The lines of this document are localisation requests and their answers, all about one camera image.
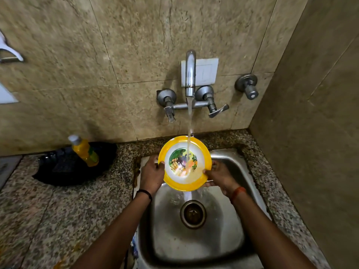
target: white switch plate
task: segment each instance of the white switch plate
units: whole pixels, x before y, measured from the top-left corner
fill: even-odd
[[[17,103],[19,102],[10,91],[8,91],[1,83],[0,83],[0,103]]]
[[[218,58],[196,59],[196,86],[213,85],[216,82]],[[181,61],[181,85],[185,86],[186,61]]]

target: drain strainer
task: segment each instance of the drain strainer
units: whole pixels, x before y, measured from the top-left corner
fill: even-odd
[[[196,200],[189,200],[183,204],[180,216],[182,223],[186,227],[197,229],[204,225],[207,213],[206,209],[200,202]]]

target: dish soap bottle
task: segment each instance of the dish soap bottle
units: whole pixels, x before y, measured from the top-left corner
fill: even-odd
[[[71,135],[68,139],[72,143],[72,149],[86,162],[87,166],[92,167],[98,164],[98,155],[87,140],[83,140],[77,135]]]

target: human hand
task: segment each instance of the human hand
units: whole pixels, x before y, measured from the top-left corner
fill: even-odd
[[[213,180],[206,182],[203,186],[219,186],[222,190],[222,193],[231,198],[234,190],[240,185],[234,180],[233,176],[229,172],[227,166],[220,161],[212,161],[212,170],[203,170],[203,173],[208,176],[208,180]]]
[[[148,191],[152,196],[161,187],[164,178],[164,162],[160,162],[157,166],[156,159],[158,159],[158,155],[150,156],[141,169],[140,189]]]

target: wall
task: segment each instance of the wall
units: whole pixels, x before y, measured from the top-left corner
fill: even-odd
[[[359,265],[359,0],[309,0],[250,130],[332,268]]]
[[[67,136],[126,142],[187,132],[156,90],[179,87],[180,61],[219,58],[215,100],[230,109],[194,132],[246,128],[261,98],[234,92],[243,73],[264,94],[307,0],[0,0],[0,29],[25,63],[0,65],[20,103],[0,105],[0,155],[55,149]]]

